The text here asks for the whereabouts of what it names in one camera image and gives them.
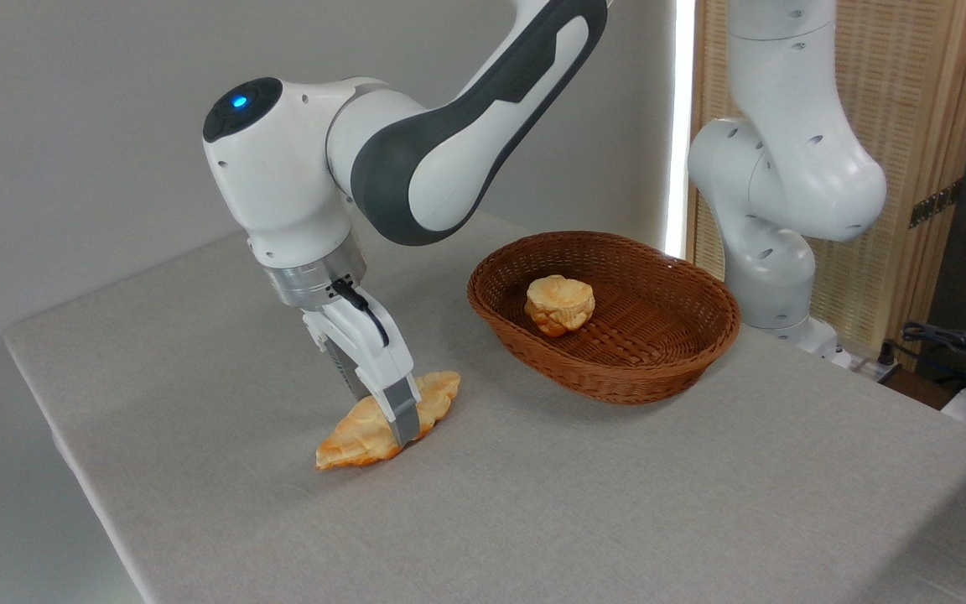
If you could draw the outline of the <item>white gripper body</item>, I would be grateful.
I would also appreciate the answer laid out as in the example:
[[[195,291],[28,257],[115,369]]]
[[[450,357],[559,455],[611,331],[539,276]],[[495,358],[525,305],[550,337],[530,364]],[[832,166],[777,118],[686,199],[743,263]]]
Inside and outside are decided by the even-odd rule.
[[[413,375],[413,356],[386,307],[361,288],[353,288],[351,299],[363,299],[357,309],[351,299],[336,298],[317,310],[315,322],[356,361],[356,373],[371,395]]]

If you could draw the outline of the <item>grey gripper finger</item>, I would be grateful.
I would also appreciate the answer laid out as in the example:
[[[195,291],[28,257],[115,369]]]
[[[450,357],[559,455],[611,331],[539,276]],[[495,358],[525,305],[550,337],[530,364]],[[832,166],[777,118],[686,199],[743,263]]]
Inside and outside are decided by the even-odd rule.
[[[421,420],[418,415],[419,391],[413,376],[405,376],[377,394],[377,401],[388,427],[399,448],[419,437]]]
[[[338,347],[336,341],[330,339],[321,328],[315,318],[319,316],[318,313],[314,312],[304,312],[303,321],[307,326],[308,332],[312,336],[312,340],[317,344],[319,349],[325,351],[327,356],[332,359],[334,366],[337,368],[339,374],[344,378],[345,385],[349,388],[350,393],[354,397],[354,401],[360,401],[371,395],[371,391],[368,387],[364,385],[359,379],[359,375],[356,373],[357,364],[344,349]]]

